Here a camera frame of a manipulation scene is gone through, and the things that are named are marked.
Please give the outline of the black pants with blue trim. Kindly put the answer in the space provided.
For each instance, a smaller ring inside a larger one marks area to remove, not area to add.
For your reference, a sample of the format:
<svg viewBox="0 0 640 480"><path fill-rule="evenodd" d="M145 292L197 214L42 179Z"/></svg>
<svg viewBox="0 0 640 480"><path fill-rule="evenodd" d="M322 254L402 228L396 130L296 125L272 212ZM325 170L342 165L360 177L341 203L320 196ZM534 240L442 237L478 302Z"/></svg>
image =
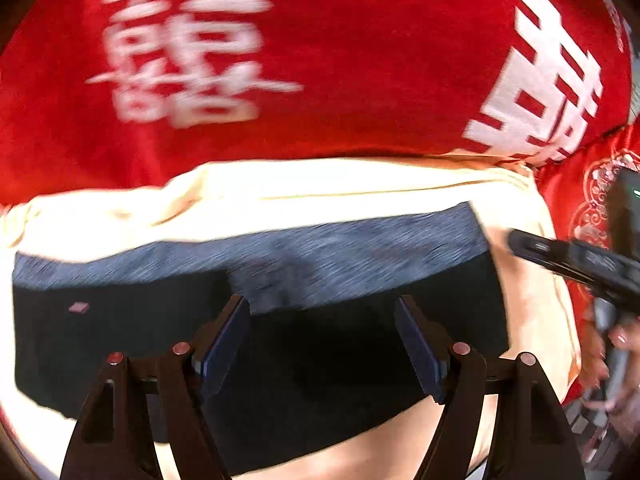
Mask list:
<svg viewBox="0 0 640 480"><path fill-rule="evenodd" d="M243 296L246 335L204 404L232 474L328 448L423 398L395 327L401 296L484 356L509 347L497 269L468 204L158 242L88 263L19 255L12 281L17 388L67 417L111 352L158 356Z"/></svg>

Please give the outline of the red embroidered pillow right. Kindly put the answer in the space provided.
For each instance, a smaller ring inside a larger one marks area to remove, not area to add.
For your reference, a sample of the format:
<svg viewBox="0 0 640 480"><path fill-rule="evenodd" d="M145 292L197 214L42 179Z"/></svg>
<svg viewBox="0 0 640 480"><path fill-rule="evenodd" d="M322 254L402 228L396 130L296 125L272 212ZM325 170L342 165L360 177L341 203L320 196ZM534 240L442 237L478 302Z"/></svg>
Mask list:
<svg viewBox="0 0 640 480"><path fill-rule="evenodd" d="M638 124L610 132L562 162L535 171L555 238L611 247L605 199L622 168L639 169Z"/></svg>

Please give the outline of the cream seat cushion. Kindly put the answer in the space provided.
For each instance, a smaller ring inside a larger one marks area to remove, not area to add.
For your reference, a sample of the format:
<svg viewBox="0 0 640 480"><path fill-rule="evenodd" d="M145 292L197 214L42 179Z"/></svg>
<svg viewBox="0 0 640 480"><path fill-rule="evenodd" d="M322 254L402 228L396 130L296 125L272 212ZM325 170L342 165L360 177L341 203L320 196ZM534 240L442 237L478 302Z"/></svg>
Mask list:
<svg viewBox="0 0 640 480"><path fill-rule="evenodd" d="M74 422L20 393L11 275L17 254L86 262L158 240L202 242L247 233L375 217L424 214L469 203L490 244L506 296L511 352L541 362L559 398L580 369L574 311L565 283L513 257L506 233L552 236L533 175L474 160L316 159L211 162L163 188L39 196L1 211L1 421L28 469L43 479L62 468Z"/></svg>

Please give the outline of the red sofa cover with characters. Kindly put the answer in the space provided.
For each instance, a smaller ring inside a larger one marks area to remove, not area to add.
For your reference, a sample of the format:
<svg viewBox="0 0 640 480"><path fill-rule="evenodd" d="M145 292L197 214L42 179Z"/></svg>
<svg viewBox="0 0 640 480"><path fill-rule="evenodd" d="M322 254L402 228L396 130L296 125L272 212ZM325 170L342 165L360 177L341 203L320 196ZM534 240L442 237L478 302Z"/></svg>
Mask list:
<svg viewBox="0 0 640 480"><path fill-rule="evenodd" d="M204 162L560 162L623 125L612 0L1 0L1 199Z"/></svg>

